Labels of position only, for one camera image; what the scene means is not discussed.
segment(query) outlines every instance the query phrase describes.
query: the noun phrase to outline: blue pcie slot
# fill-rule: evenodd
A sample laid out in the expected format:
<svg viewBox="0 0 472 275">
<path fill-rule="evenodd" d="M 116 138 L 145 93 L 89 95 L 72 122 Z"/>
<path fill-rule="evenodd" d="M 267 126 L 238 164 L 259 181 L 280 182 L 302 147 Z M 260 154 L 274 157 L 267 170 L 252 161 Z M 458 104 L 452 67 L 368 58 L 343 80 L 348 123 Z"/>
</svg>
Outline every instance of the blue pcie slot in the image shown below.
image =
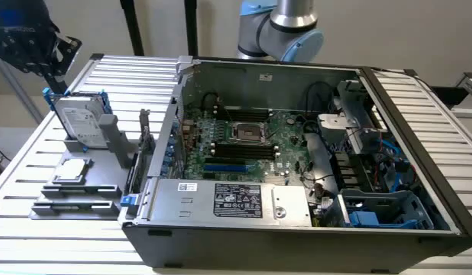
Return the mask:
<svg viewBox="0 0 472 275">
<path fill-rule="evenodd" d="M 248 172 L 248 166 L 207 164 L 204 165 L 204 170 L 224 172 Z"/>
</svg>

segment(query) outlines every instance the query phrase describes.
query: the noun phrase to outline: warning label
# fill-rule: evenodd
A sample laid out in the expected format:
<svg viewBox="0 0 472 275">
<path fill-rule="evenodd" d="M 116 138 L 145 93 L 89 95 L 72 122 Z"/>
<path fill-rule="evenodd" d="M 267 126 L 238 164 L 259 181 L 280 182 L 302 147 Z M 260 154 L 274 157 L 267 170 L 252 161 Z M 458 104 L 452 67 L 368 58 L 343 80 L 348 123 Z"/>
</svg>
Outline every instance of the warning label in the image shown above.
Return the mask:
<svg viewBox="0 0 472 275">
<path fill-rule="evenodd" d="M 263 218 L 260 186 L 216 183 L 214 215 L 234 218 Z"/>
</svg>

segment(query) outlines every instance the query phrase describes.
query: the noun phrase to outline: white backdrop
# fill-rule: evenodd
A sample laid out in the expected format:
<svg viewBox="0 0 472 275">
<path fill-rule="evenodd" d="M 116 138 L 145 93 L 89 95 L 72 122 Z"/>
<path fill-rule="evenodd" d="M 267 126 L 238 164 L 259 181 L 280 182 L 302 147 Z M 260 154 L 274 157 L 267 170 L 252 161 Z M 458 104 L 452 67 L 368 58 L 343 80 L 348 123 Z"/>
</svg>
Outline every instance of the white backdrop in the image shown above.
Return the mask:
<svg viewBox="0 0 472 275">
<path fill-rule="evenodd" d="M 119 0 L 45 0 L 65 35 L 83 41 L 67 81 L 95 52 L 132 54 Z M 199 0 L 200 55 L 234 57 L 242 0 Z M 148 55 L 187 54 L 183 0 L 135 0 Z M 324 47 L 315 62 L 412 68 L 435 85 L 472 71 L 472 0 L 316 0 Z M 17 72 L 40 95 L 45 82 Z M 0 76 L 0 93 L 11 93 Z"/>
</svg>

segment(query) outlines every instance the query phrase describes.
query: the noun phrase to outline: metal grating table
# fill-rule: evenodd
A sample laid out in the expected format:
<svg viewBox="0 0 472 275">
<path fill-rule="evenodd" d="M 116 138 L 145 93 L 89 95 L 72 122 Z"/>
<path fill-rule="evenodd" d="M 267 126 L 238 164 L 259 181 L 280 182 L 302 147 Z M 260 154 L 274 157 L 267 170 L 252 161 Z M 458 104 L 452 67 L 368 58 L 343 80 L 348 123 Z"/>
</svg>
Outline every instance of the metal grating table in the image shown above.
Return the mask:
<svg viewBox="0 0 472 275">
<path fill-rule="evenodd" d="M 472 215 L 472 134 L 414 77 L 375 73 L 452 189 Z"/>
<path fill-rule="evenodd" d="M 89 61 L 72 83 L 72 91 L 104 89 L 108 92 L 113 113 L 119 116 L 119 128 L 127 131 L 132 140 L 140 135 L 137 116 L 141 108 L 156 111 L 149 118 L 151 130 L 157 138 L 167 102 L 176 85 L 172 80 L 176 63 L 177 59 L 168 58 L 104 56 L 101 60 Z M 422 91 L 415 92 L 419 84 L 411 83 L 408 79 L 388 78 L 384 76 L 380 80 L 410 83 L 406 85 L 414 92 L 408 95 L 422 97 L 422 102 L 430 104 L 424 112 L 434 112 L 434 105 L 427 102 L 428 96 L 422 96 Z M 384 85 L 402 84 L 386 82 Z M 412 106 L 418 105 L 408 105 L 406 111 L 418 109 Z M 415 119 L 415 114 L 406 112 L 406 117 Z M 439 115 L 431 118 L 442 120 Z M 439 124 L 450 129 L 446 123 Z M 451 134 L 450 140 L 459 141 L 455 144 L 463 144 L 460 134 L 447 133 Z M 65 151 L 61 142 L 64 137 L 60 122 L 55 114 L 49 113 L 0 177 L 0 273 L 153 274 L 151 268 L 143 265 L 116 221 L 33 221 L 28 218 L 32 203 Z M 439 138 L 427 135 L 422 141 L 434 142 Z M 208 270 L 169 272 L 232 273 Z M 403 274 L 472 275 L 472 249 L 452 258 L 432 257 Z"/>
</svg>

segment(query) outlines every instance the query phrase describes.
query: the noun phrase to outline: motherboard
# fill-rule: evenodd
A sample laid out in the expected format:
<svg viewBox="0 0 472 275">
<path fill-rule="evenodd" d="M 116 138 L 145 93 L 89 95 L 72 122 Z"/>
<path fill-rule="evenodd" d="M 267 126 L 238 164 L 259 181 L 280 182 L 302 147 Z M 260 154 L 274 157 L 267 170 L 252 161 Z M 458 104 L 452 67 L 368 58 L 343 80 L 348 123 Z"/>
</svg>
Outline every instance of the motherboard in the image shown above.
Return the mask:
<svg viewBox="0 0 472 275">
<path fill-rule="evenodd" d="M 195 108 L 185 117 L 185 179 L 306 185 L 303 114 L 254 109 L 210 113 Z"/>
</svg>

